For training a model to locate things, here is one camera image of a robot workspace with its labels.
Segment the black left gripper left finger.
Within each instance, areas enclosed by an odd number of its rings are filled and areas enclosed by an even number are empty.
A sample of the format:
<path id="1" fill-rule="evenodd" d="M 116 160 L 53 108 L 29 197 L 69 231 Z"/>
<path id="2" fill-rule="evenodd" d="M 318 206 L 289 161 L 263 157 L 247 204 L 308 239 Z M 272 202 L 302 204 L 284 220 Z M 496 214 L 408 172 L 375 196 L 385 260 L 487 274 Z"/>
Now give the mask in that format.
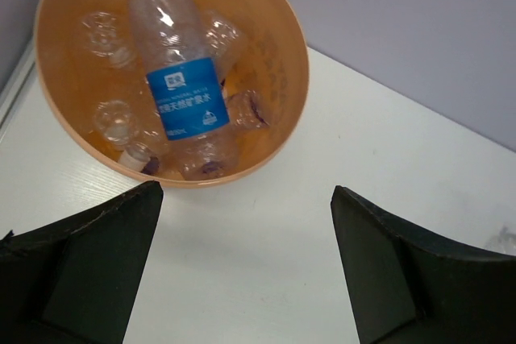
<path id="1" fill-rule="evenodd" d="M 163 201 L 156 181 L 1 240 L 3 343 L 121 343 Z"/>

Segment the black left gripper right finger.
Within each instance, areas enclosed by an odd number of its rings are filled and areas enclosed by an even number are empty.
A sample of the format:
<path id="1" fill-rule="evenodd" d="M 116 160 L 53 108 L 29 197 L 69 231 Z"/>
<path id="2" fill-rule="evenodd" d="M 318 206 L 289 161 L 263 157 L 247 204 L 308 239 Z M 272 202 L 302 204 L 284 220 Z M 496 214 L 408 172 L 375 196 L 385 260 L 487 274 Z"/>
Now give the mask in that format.
<path id="1" fill-rule="evenodd" d="M 445 238 L 342 186 L 331 214 L 360 342 L 514 342 L 512 255 Z"/>

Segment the clear bottle white cap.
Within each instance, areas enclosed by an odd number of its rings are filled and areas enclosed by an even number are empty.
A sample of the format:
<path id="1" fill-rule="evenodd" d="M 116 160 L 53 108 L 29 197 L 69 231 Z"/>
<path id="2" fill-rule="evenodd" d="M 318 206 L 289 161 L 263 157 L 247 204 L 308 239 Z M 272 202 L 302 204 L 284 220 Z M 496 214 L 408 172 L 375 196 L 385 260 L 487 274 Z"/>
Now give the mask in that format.
<path id="1" fill-rule="evenodd" d="M 118 163 L 135 172 L 155 175 L 169 150 L 156 112 L 136 113 L 122 100 L 100 102 L 93 115 L 95 130 L 116 151 Z"/>

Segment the blue label plastic bottle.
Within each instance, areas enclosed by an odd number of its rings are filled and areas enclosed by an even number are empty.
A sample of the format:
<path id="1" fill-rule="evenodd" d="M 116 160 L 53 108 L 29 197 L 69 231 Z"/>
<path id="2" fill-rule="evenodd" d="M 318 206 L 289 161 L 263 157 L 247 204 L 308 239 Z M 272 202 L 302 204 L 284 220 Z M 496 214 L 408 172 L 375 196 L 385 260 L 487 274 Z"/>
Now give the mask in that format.
<path id="1" fill-rule="evenodd" d="M 194 0 L 127 0 L 127 14 L 176 168 L 226 175 L 239 149 Z"/>

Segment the crushed clear bottle blue cap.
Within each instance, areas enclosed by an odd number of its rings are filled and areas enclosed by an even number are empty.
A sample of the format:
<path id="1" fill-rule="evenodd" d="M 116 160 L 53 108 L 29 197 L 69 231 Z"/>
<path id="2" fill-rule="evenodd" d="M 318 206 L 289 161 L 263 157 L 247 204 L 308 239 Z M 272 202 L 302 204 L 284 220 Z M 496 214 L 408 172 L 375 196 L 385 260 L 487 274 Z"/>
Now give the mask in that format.
<path id="1" fill-rule="evenodd" d="M 230 124 L 236 131 L 253 131 L 269 128 L 268 107 L 256 90 L 248 89 L 232 94 L 226 99 Z"/>

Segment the clear plastic bottle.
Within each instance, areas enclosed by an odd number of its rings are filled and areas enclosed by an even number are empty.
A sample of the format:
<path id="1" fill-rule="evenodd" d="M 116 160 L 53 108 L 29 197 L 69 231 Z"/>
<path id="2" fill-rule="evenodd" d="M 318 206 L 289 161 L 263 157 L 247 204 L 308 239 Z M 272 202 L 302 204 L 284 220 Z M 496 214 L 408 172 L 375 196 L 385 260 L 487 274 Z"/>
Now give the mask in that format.
<path id="1" fill-rule="evenodd" d="M 103 66 L 128 70 L 135 67 L 137 55 L 125 32 L 119 15 L 98 10 L 82 16 L 77 35 L 80 46 Z"/>

